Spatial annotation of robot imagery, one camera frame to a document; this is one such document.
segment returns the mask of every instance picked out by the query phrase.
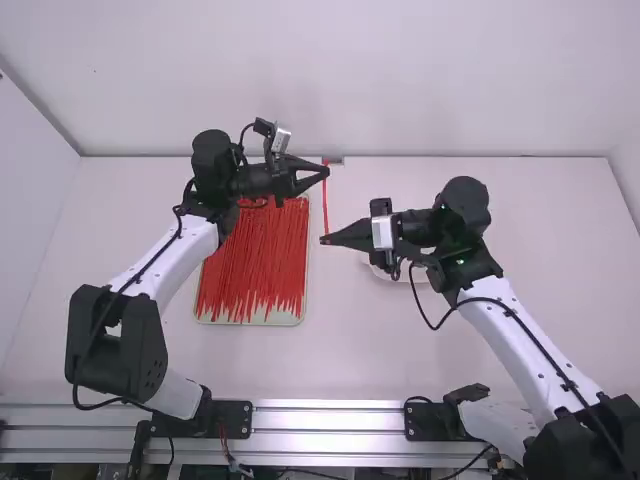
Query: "wire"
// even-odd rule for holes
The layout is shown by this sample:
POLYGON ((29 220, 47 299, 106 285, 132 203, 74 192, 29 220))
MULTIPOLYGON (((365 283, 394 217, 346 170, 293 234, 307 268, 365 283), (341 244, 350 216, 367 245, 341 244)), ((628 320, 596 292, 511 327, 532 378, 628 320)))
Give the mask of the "wire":
POLYGON ((169 440, 169 445, 171 446, 171 459, 169 460, 169 463, 167 463, 167 466, 171 468, 171 465, 173 465, 173 461, 176 458, 176 447, 173 445, 173 438, 168 433, 167 440, 169 440))
POLYGON ((431 399, 430 399, 430 398, 423 397, 422 395, 415 395, 415 396, 413 396, 413 397, 409 397, 409 398, 407 398, 407 399, 404 401, 404 406, 406 407, 406 406, 407 406, 407 403, 412 402, 412 401, 414 401, 414 400, 420 400, 420 401, 423 401, 424 403, 433 403, 433 402, 431 401, 431 399))
MULTIPOLYGON (((187 183, 187 186, 190 188, 190 184, 192 181, 190 180, 189 183, 187 183)), ((96 403, 93 405, 83 405, 80 403, 80 400, 78 399, 78 388, 79 388, 79 382, 80 382, 80 375, 79 372, 82 371, 82 368, 84 367, 85 363, 87 362, 87 359, 89 357, 89 354, 91 353, 91 349, 93 348, 96 339, 98 338, 98 335, 100 334, 100 332, 102 331, 102 328, 104 327, 104 324, 106 323, 108 317, 109 317, 109 313, 111 312, 111 309, 114 307, 114 305, 116 304, 116 302, 118 301, 118 299, 122 296, 122 293, 129 288, 131 285, 133 285, 134 283, 139 282, 139 280, 142 278, 142 276, 145 274, 145 272, 149 269, 149 267, 151 267, 151 265, 153 265, 153 263, 173 244, 173 242, 175 242, 177 239, 182 238, 182 218, 181 218, 181 207, 180 205, 176 205, 174 206, 172 209, 173 214, 176 216, 176 219, 178 220, 178 228, 176 228, 176 231, 174 232, 174 234, 171 236, 171 238, 167 241, 167 243, 165 243, 154 255, 153 257, 151 257, 151 259, 140 269, 138 270, 138 272, 136 272, 129 280, 127 280, 127 282, 125 282, 124 285, 122 285, 122 287, 120 287, 118 289, 118 291, 116 293, 113 294, 113 296, 111 297, 111 299, 109 300, 109 303, 107 303, 107 305, 105 305, 105 307, 102 309, 102 312, 100 313, 100 316, 98 317, 98 320, 96 321, 95 326, 93 327, 93 330, 91 330, 91 333, 89 335, 89 341, 87 343, 87 348, 85 349, 85 351, 83 352, 82 356, 80 357, 80 360, 78 361, 78 365, 75 368, 75 374, 74 374, 74 378, 73 378, 73 388, 71 389, 71 397, 73 399, 73 405, 78 409, 78 410, 82 410, 82 411, 91 411, 91 410, 97 410, 98 408, 102 408, 102 407, 106 407, 107 405, 111 405, 112 403, 116 403, 116 402, 122 402, 122 403, 130 403, 132 405, 135 405, 136 407, 142 409, 142 410, 146 410, 148 412, 152 412, 155 413, 154 410, 145 407, 144 405, 132 401, 132 400, 128 400, 124 397, 113 397, 110 398, 109 400, 105 400, 104 402, 100 402, 100 403, 96 403)))
POLYGON ((478 455, 473 457, 473 459, 471 459, 471 461, 469 463, 467 463, 464 467, 462 467, 459 470, 456 470, 453 473, 450 473, 449 475, 445 475, 444 477, 440 477, 437 480, 451 480, 452 478, 457 477, 462 472, 465 472, 465 471, 469 470, 473 466, 474 463, 476 463, 478 460, 480 460, 482 458, 482 456, 485 453, 487 453, 489 450, 491 450, 492 448, 493 448, 493 445, 487 445, 482 450, 480 450, 480 453, 478 453, 478 455))
POLYGON ((335 477, 333 475, 327 475, 326 473, 320 473, 320 472, 314 472, 313 470, 303 470, 301 468, 285 468, 283 471, 281 471, 278 476, 275 478, 275 480, 278 480, 279 478, 282 478, 283 475, 285 475, 286 473, 305 473, 307 475, 313 475, 314 477, 320 477, 320 478, 328 478, 329 480, 347 480, 344 477, 335 477))
POLYGON ((455 308, 452 308, 451 310, 449 310, 444 317, 442 317, 442 319, 438 322, 438 324, 434 327, 431 322, 429 321, 429 319, 427 318, 427 316, 424 313, 424 310, 422 310, 422 305, 420 304, 420 299, 418 298, 418 292, 416 291, 416 285, 413 281, 413 268, 417 266, 416 262, 411 262, 411 265, 409 265, 409 284, 411 285, 411 291, 413 292, 413 298, 415 298, 416 300, 416 305, 418 305, 418 310, 420 311, 420 315, 422 315, 422 319, 425 321, 425 323, 427 324, 427 326, 433 330, 434 332, 440 330, 440 327, 442 327, 442 325, 444 324, 444 322, 447 320, 447 318, 449 318, 449 315, 451 315, 454 311, 455 308))
POLYGON ((533 344, 538 348, 538 350, 540 351, 542 356, 545 357, 545 359, 553 367, 553 369, 556 371, 557 375, 565 383, 566 388, 569 389, 571 391, 571 393, 573 393, 573 395, 578 399, 580 404, 584 407, 584 411, 589 416, 589 418, 591 419, 591 421, 593 422, 593 424, 595 425, 595 427, 597 428, 599 433, 602 435, 602 437, 604 438, 605 442, 609 445, 609 448, 611 449, 611 451, 615 455, 616 459, 620 463, 620 466, 624 470, 625 475, 628 476, 630 480, 635 480, 635 475, 633 475, 631 473, 631 470, 627 466, 627 464, 626 464, 626 462, 624 460, 624 457, 622 455, 622 452, 618 448, 618 445, 613 440, 613 438, 611 437, 611 435, 607 431, 606 427, 603 425, 603 423, 600 421, 600 419, 597 417, 597 415, 595 413, 593 413, 593 410, 591 409, 591 405, 589 405, 589 403, 586 401, 586 399, 578 391, 578 388, 576 387, 576 384, 567 376, 567 374, 564 372, 564 370, 562 370, 562 368, 560 368, 560 365, 558 365, 558 362, 555 361, 555 359, 551 356, 551 354, 547 351, 547 349, 544 348, 542 343, 540 343, 540 340, 538 340, 536 338, 536 336, 533 334, 533 332, 529 329, 529 327, 527 327, 527 325, 522 321, 522 319, 516 314, 516 312, 514 310, 509 308, 507 305, 502 303, 500 300, 496 300, 495 298, 490 298, 490 297, 472 297, 472 298, 467 298, 465 300, 462 300, 461 302, 458 302, 453 307, 451 307, 449 309, 449 311, 447 313, 445 313, 444 316, 440 319, 438 324, 434 327, 433 325, 431 325, 429 320, 427 320, 427 317, 424 314, 424 311, 422 310, 422 306, 420 305, 420 300, 418 299, 418 294, 416 293, 416 287, 415 287, 415 284, 413 282, 413 276, 411 275, 411 269, 414 266, 415 266, 415 262, 412 262, 411 265, 409 266, 409 283, 411 284, 411 290, 413 291, 413 296, 414 296, 414 298, 416 300, 416 304, 418 306, 418 310, 420 311, 420 314, 422 315, 422 318, 427 323, 429 328, 431 328, 431 330, 433 330, 433 331, 439 330, 442 327, 442 325, 444 324, 444 322, 451 316, 451 314, 453 312, 455 312, 462 305, 466 305, 467 303, 485 302, 485 303, 492 303, 492 304, 497 305, 500 308, 502 308, 505 311, 505 315, 507 317, 511 317, 516 321, 516 323, 520 326, 520 328, 524 331, 524 333, 529 337, 529 339, 533 342, 533 344))
POLYGON ((254 125, 255 125, 255 123, 252 122, 249 125, 245 126, 242 129, 242 131, 240 132, 240 142, 238 142, 238 146, 240 147, 240 151, 244 151, 244 134, 246 133, 247 130, 249 130, 254 125))

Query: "metal rail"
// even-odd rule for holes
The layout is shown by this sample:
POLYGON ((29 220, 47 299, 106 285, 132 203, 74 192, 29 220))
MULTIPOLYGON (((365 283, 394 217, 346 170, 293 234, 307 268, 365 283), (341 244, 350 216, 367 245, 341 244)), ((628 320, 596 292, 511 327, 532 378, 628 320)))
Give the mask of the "metal rail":
MULTIPOLYGON (((482 442, 413 443, 404 438, 401 401, 257 400, 253 432, 229 441, 247 465, 459 468, 482 442)), ((0 463, 126 463, 136 423, 149 414, 111 405, 81 412, 68 402, 0 397, 0 463)), ((175 464, 225 464, 219 440, 175 439, 175 464)), ((166 463, 169 442, 152 439, 145 462, 166 463)), ((486 468, 485 460, 474 467, 486 468)))

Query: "white wall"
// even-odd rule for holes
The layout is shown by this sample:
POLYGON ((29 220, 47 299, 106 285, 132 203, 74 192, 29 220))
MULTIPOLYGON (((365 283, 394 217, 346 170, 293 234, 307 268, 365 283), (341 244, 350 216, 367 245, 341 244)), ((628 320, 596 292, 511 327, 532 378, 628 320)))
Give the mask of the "white wall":
POLYGON ((92 155, 187 154, 255 115, 305 153, 602 154, 638 110, 638 18, 634 0, 1 2, 0 52, 92 155))
POLYGON ((0 79, 0 161, 2 365, 79 162, 6 75, 0 79))

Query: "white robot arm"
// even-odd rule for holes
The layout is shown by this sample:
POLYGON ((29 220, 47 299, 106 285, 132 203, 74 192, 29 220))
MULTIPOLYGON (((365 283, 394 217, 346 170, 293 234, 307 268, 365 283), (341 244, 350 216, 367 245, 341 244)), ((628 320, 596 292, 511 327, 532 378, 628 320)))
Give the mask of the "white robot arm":
POLYGON ((193 141, 189 181, 182 202, 173 208, 177 223, 127 271, 109 284, 83 285, 72 296, 65 376, 81 410, 116 401, 133 403, 156 414, 185 422, 179 428, 205 435, 214 428, 218 408, 205 386, 168 368, 160 317, 189 274, 212 255, 231 233, 241 198, 297 197, 329 175, 325 166, 285 153, 290 133, 257 118, 244 132, 265 137, 265 163, 249 164, 242 135, 238 145, 220 130, 207 130, 193 141), (297 178, 298 172, 311 172, 297 178), (106 327, 121 326, 120 336, 106 327), (116 397, 83 405, 80 386, 116 397))
POLYGON ((320 242, 368 253, 370 263, 392 279, 399 277, 403 260, 411 261, 411 286, 427 325, 438 330, 457 310, 487 341, 530 413, 493 401, 487 387, 467 387, 478 388, 469 398, 445 396, 445 402, 457 398, 454 408, 466 435, 498 447, 524 465, 530 479, 635 478, 640 408, 628 395, 609 398, 526 311, 482 240, 491 223, 488 204, 485 185, 456 177, 432 208, 393 212, 391 199, 374 199, 370 217, 320 242), (423 248, 434 250, 423 254, 423 248), (411 274, 416 266, 427 269, 434 291, 451 307, 436 326, 420 306, 411 274))

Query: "white tabletop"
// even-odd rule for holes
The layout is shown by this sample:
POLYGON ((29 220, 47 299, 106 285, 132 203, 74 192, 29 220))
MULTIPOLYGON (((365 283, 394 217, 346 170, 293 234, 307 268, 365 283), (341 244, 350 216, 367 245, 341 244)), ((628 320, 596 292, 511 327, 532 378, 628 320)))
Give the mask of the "white tabletop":
MULTIPOLYGON (((390 196, 395 210, 430 207, 456 175, 487 184, 493 216, 487 245, 542 328, 610 394, 640 398, 640 238, 605 159, 349 157, 329 179, 331 228, 366 216, 375 197, 390 196)), ((170 207, 189 176, 188 159, 83 162, 0 373, 2 392, 65 388, 69 296, 137 260, 171 223, 170 207)), ((353 251, 321 247, 321 189, 310 197, 304 321, 197 324, 196 271, 163 318, 174 369, 223 397, 438 398, 481 382, 502 399, 520 399, 460 316, 434 333, 407 284, 376 278, 353 251)), ((420 294, 432 319, 447 310, 428 287, 420 294)))

